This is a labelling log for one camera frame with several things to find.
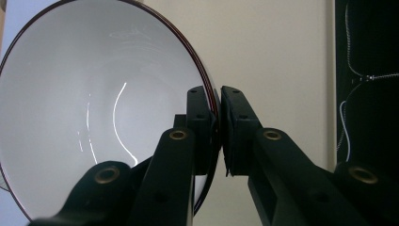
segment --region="brass insert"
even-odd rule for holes
[[[188,134],[182,130],[176,130],[169,134],[169,137],[172,139],[185,139],[188,137]]]
[[[367,169],[361,167],[350,167],[348,171],[353,178],[365,184],[373,185],[378,183],[378,177]]]
[[[264,137],[268,138],[268,139],[272,139],[272,140],[279,140],[281,139],[281,135],[273,130],[267,130],[263,133]]]
[[[115,181],[118,177],[120,177],[120,170],[115,166],[111,166],[98,171],[94,180],[103,185]]]

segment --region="wire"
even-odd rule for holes
[[[348,135],[348,131],[346,130],[345,119],[343,117],[343,105],[346,105],[346,101],[343,101],[340,104],[340,115],[341,115],[341,122],[343,123],[343,130],[345,132],[346,140],[347,140],[347,143],[348,143],[347,155],[346,155],[346,160],[345,160],[346,162],[348,162],[350,154],[351,154],[350,153],[350,138],[349,138],[349,135]]]

